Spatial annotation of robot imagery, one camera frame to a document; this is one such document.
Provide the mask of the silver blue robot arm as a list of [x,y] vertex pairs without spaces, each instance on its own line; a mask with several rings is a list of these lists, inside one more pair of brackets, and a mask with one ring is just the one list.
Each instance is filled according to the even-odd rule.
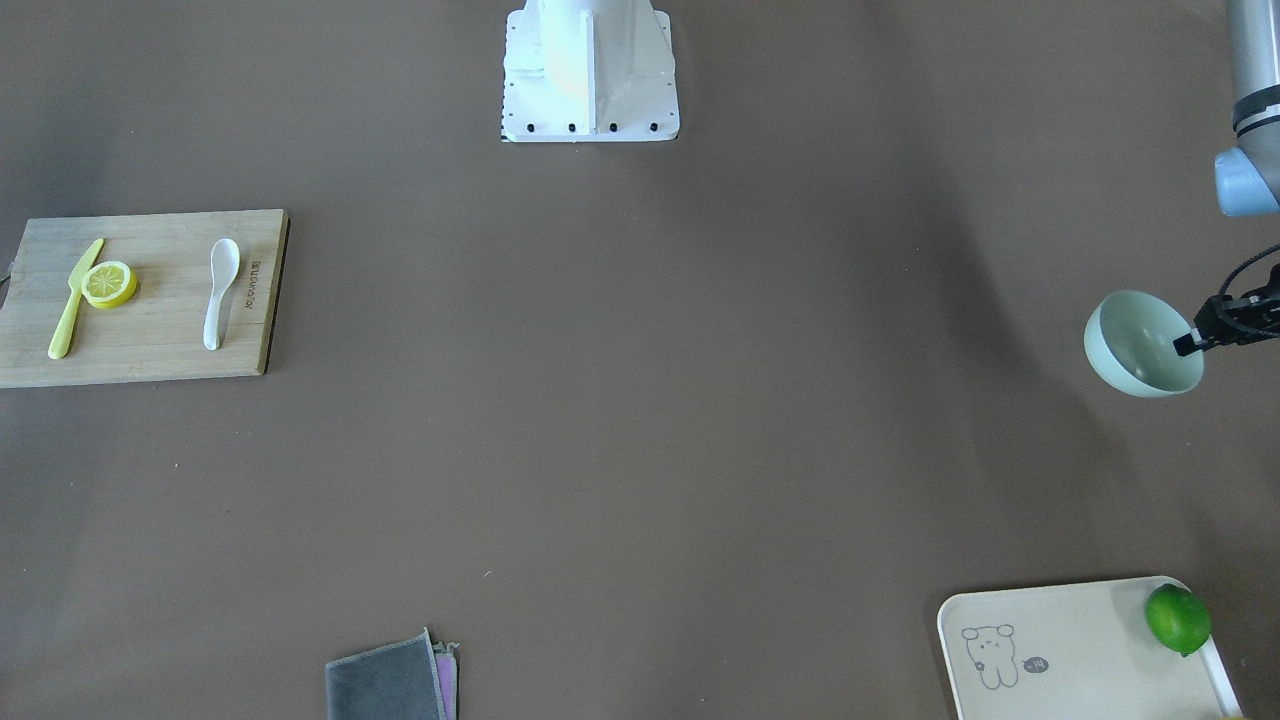
[[[1275,1],[1229,1],[1234,147],[1213,163],[1219,206],[1226,217],[1258,217],[1279,209],[1279,9]],[[1179,356],[1277,337],[1277,268],[1267,282],[1238,296],[1230,284],[1245,269],[1277,258],[1271,246],[1228,274],[1196,314],[1188,334],[1174,341]]]

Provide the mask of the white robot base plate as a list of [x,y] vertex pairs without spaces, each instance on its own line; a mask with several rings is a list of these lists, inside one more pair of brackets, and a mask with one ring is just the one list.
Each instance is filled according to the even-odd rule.
[[502,141],[678,137],[671,18],[652,3],[526,1],[504,28]]

